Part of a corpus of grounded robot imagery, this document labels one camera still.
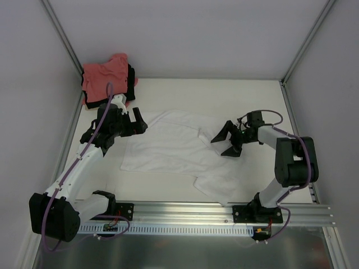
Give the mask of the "white t shirt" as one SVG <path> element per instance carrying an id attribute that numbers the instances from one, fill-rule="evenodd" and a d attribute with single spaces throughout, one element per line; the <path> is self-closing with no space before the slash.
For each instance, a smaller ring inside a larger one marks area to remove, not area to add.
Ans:
<path id="1" fill-rule="evenodd" d="M 211 139 L 224 119 L 167 110 L 145 112 L 148 128 L 128 139 L 121 170 L 144 173 L 171 173 L 195 177 L 194 187 L 226 205 L 248 178 L 246 158 L 221 156 L 230 147 Z"/>

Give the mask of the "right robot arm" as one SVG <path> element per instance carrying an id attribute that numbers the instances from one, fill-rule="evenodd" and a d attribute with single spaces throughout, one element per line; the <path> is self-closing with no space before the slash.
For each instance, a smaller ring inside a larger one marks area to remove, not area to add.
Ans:
<path id="1" fill-rule="evenodd" d="M 248 143 L 268 145 L 275 150 L 274 179 L 245 206 L 233 206 L 235 223 L 281 224 L 284 207 L 281 203 L 294 191 L 306 188 L 317 181 L 317 165 L 314 141 L 285 132 L 276 123 L 265 123 L 263 111 L 245 114 L 247 121 L 226 121 L 224 127 L 212 139 L 213 143 L 229 140 L 231 146 L 222 156 L 240 157 L 242 146 Z"/>

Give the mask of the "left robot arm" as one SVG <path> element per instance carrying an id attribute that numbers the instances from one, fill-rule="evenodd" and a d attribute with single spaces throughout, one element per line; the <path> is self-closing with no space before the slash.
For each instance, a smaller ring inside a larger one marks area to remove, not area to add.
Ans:
<path id="1" fill-rule="evenodd" d="M 111 219 L 117 212 L 116 197 L 106 191 L 94 191 L 76 202 L 90 168 L 103 159 L 118 137 L 145 133 L 148 125 L 140 109 L 133 108 L 135 120 L 116 104 L 102 104 L 90 128 L 81 136 L 75 157 L 44 193 L 29 200 L 31 229 L 35 234 L 70 242 L 80 226 L 93 219 Z"/>

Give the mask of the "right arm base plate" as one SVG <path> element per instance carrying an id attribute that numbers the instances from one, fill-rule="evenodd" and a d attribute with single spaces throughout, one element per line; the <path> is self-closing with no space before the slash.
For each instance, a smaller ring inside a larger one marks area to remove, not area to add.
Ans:
<path id="1" fill-rule="evenodd" d="M 232 206 L 234 223 L 263 223 L 282 224 L 283 216 L 281 210 L 276 208 L 253 208 L 249 205 Z"/>

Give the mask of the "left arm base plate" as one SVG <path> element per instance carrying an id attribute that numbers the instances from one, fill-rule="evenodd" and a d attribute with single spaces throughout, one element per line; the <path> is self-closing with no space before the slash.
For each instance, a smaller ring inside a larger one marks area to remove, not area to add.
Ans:
<path id="1" fill-rule="evenodd" d="M 126 218 L 128 221 L 132 221 L 134 215 L 134 204 L 117 202 L 115 213 L 117 216 Z"/>

